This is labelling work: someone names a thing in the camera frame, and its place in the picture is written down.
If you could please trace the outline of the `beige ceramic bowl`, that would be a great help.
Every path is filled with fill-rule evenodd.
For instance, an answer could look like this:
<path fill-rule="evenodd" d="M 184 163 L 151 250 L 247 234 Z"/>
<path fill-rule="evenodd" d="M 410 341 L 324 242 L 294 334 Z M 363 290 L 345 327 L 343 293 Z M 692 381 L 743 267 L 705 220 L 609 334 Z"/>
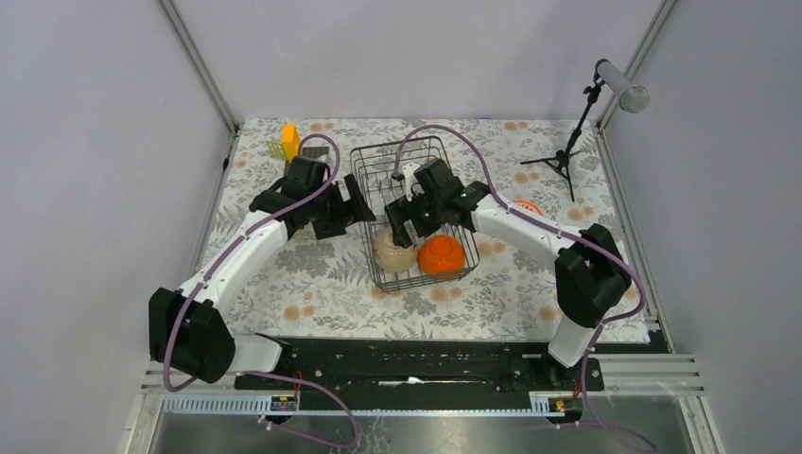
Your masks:
<path fill-rule="evenodd" d="M 412 244 L 404 248 L 396 246 L 392 238 L 392 228 L 380 230 L 374 242 L 375 263 L 387 272 L 403 272 L 409 270 L 417 261 L 418 245 Z"/>

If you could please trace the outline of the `orange bowl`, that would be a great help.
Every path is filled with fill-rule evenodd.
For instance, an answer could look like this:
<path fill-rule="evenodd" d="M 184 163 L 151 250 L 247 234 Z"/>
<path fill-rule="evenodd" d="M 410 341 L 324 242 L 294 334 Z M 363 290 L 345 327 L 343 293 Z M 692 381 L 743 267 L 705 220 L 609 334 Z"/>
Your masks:
<path fill-rule="evenodd" d="M 437 235 L 429 238 L 418 253 L 418 265 L 424 274 L 434 275 L 460 271 L 466 255 L 462 244 L 454 237 Z"/>

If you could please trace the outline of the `red white patterned bowl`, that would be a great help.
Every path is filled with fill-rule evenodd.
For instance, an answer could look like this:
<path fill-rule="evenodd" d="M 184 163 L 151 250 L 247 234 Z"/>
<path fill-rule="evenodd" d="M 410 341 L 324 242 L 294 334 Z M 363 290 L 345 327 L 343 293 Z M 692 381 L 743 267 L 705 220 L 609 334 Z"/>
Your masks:
<path fill-rule="evenodd" d="M 537 216 L 543 217 L 545 215 L 543 210 L 532 201 L 517 199 L 514 200 L 514 203 L 527 211 L 535 213 Z"/>

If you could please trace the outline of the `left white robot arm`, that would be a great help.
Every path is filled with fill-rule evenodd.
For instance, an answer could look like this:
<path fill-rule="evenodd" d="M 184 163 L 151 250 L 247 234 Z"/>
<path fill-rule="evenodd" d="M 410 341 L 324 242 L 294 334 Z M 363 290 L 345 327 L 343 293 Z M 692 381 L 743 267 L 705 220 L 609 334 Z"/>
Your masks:
<path fill-rule="evenodd" d="M 341 194 L 328 164 L 299 156 L 287 173 L 250 203 L 234 236 L 177 289 L 158 288 L 148 301 L 151 359 L 192 379 L 215 383 L 228 373 L 256 371 L 273 389 L 285 387 L 293 364 L 282 346 L 263 335 L 233 335 L 223 319 L 249 280 L 292 237 L 311 226 L 315 237 L 343 236 L 375 214 L 352 174 Z"/>

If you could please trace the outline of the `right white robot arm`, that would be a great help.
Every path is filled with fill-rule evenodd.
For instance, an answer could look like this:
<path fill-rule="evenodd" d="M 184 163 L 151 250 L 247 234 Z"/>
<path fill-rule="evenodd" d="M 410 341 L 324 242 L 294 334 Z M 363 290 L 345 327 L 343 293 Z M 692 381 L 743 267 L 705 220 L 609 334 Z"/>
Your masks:
<path fill-rule="evenodd" d="M 567 229 L 523 209 L 487 183 L 463 184 L 441 158 L 397 165 L 392 178 L 404 186 L 403 196 L 385 207 L 395 244 L 411 244 L 406 222 L 418 236 L 450 224 L 500 239 L 550 267 L 563 318 L 549 342 L 542 375 L 557 390 L 574 383 L 606 313 L 632 284 L 609 230 L 598 223 Z"/>

